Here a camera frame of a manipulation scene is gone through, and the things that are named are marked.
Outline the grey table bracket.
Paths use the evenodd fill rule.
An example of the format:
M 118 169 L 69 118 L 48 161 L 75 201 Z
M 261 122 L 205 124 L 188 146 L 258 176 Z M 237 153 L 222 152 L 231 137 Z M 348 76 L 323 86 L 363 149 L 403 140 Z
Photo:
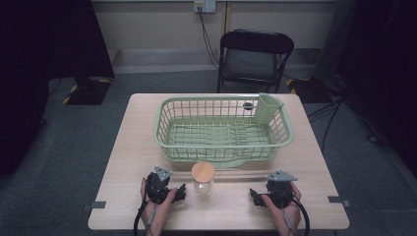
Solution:
M 340 196 L 328 196 L 328 201 L 332 204 L 342 204 L 343 207 L 351 207 L 351 202 Z
M 89 204 L 84 204 L 83 211 L 90 211 L 95 208 L 105 208 L 105 206 L 106 206 L 106 201 L 98 201 L 98 202 L 94 201 Z

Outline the green plastic cutlery holder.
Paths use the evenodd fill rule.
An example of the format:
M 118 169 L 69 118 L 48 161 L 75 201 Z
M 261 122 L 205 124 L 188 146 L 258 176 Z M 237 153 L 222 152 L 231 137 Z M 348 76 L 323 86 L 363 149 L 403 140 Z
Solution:
M 255 121 L 258 124 L 268 124 L 282 105 L 283 102 L 277 97 L 260 93 L 256 106 Z

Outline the green plastic dish basket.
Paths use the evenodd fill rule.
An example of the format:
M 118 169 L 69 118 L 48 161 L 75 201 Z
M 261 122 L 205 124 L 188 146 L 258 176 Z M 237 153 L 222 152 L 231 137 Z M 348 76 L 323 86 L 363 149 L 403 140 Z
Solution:
M 293 141 L 283 105 L 268 124 L 255 121 L 259 94 L 176 96 L 161 102 L 155 142 L 173 162 L 266 161 Z M 251 102 L 254 109 L 245 110 Z

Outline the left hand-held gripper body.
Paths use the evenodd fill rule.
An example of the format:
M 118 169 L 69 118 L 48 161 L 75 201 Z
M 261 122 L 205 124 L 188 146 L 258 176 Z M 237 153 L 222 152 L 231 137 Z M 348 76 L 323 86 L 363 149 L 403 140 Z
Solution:
M 148 175 L 146 192 L 153 203 L 160 205 L 166 200 L 170 192 L 167 185 L 169 184 L 172 173 L 172 170 L 156 166 L 154 171 Z

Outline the person's right hand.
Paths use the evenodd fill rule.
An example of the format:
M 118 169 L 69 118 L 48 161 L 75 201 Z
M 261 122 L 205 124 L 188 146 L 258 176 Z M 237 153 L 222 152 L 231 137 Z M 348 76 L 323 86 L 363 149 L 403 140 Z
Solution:
M 273 224 L 279 236 L 295 236 L 301 221 L 301 211 L 296 203 L 291 202 L 285 208 L 277 208 L 269 196 L 262 199 L 272 217 Z

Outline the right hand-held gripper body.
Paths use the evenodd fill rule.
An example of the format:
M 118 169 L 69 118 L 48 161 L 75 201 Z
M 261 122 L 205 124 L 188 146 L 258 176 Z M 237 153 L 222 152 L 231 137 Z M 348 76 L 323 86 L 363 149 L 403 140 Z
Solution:
M 298 178 L 282 170 L 276 170 L 267 176 L 267 196 L 277 208 L 286 208 L 295 200 L 291 183 Z

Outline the glass jar with wooden lid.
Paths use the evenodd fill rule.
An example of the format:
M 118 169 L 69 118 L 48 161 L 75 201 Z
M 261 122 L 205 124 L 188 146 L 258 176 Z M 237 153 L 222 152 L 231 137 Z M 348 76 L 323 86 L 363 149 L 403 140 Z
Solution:
M 199 197 L 207 197 L 212 193 L 212 183 L 214 178 L 214 167 L 211 163 L 200 161 L 193 165 L 191 174 L 195 194 Z

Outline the green drain tray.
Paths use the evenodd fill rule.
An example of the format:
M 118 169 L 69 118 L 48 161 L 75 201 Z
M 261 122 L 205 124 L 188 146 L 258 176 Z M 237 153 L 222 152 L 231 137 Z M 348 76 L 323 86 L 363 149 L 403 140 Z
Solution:
M 221 161 L 210 161 L 214 168 L 234 168 L 244 164 L 246 160 L 234 159 L 234 160 L 221 160 Z

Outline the white wall socket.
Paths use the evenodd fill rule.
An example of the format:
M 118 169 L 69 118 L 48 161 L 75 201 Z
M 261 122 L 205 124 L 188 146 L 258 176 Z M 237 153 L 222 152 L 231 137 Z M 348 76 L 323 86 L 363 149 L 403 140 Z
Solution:
M 195 13 L 214 13 L 216 11 L 215 0 L 195 0 L 194 12 Z

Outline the person's left hand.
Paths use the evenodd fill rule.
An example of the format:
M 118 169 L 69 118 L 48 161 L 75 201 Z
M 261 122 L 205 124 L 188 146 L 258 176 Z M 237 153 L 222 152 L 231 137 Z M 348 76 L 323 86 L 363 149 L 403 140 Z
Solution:
M 142 212 L 141 220 L 144 226 L 146 227 L 149 220 L 149 215 L 152 209 L 155 207 L 155 216 L 151 224 L 151 233 L 153 234 L 153 236 L 161 236 L 168 219 L 168 214 L 172 204 L 173 195 L 177 192 L 177 189 L 171 189 L 167 195 L 166 200 L 162 204 L 157 205 L 149 199 L 148 194 L 146 192 L 146 184 L 147 179 L 143 178 L 141 186 L 141 195 L 142 199 L 147 203 L 147 205 L 145 206 L 145 209 Z

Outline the black curtain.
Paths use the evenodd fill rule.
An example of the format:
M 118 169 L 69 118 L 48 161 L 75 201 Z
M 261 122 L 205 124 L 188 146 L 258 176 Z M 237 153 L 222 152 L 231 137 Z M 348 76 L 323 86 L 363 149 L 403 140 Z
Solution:
M 15 172 L 33 141 L 48 83 L 114 76 L 91 0 L 0 0 L 0 177 Z
M 417 177 L 417 0 L 357 0 L 339 72 Z

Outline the black folding chair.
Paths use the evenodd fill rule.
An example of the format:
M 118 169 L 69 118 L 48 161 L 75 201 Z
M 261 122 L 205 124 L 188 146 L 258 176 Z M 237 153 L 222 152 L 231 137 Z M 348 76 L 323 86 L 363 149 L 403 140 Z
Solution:
M 225 82 L 274 87 L 277 92 L 286 62 L 294 50 L 284 33 L 235 29 L 220 39 L 217 91 Z

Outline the black stand base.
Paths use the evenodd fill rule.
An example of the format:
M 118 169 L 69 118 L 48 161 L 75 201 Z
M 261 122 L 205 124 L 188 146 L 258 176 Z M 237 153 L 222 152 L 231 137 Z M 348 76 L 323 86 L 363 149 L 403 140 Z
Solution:
M 323 82 L 316 80 L 292 80 L 286 81 L 292 94 L 297 94 L 303 103 L 329 103 L 331 102 Z
M 100 105 L 112 82 L 112 79 L 88 79 L 81 85 L 74 85 L 63 103 L 66 105 Z

